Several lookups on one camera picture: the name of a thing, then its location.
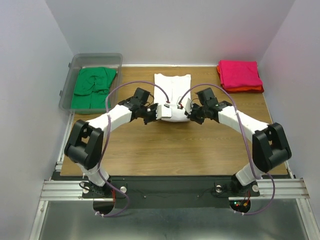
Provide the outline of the white t shirt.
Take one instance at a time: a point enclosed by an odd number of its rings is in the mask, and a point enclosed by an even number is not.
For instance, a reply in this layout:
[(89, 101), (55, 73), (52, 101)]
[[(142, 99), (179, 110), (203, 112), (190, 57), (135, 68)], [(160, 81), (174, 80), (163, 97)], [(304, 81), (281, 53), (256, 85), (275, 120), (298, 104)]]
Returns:
[(154, 74), (154, 83), (160, 86), (168, 95), (171, 109), (171, 118), (162, 118), (166, 122), (189, 122), (183, 109), (179, 109), (177, 104), (181, 97), (191, 88), (192, 77), (190, 74), (183, 76), (165, 76), (161, 73)]

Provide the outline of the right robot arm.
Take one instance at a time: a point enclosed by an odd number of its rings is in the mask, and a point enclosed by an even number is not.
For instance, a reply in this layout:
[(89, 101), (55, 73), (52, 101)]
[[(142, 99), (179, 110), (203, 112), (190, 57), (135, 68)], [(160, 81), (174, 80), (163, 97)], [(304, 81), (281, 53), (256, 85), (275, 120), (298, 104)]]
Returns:
[(263, 174), (281, 165), (292, 157), (284, 128), (256, 120), (239, 111), (235, 103), (218, 101), (211, 88), (197, 92), (199, 104), (191, 99), (179, 106), (192, 122), (202, 124), (205, 119), (214, 120), (241, 133), (247, 149), (249, 163), (231, 177), (230, 191), (240, 194), (260, 179)]

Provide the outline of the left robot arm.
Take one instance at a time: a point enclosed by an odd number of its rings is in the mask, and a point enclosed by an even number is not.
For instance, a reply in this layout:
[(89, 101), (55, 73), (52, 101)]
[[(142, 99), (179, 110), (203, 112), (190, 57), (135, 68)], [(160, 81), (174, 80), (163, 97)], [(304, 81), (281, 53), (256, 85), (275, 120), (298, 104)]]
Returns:
[(138, 87), (134, 95), (120, 101), (114, 108), (91, 120), (77, 120), (73, 125), (64, 148), (64, 155), (80, 167), (88, 177), (89, 186), (81, 188), (100, 196), (111, 194), (112, 188), (106, 183), (110, 175), (101, 167), (110, 133), (116, 128), (142, 118), (144, 124), (159, 119), (161, 105), (148, 104), (151, 95)]

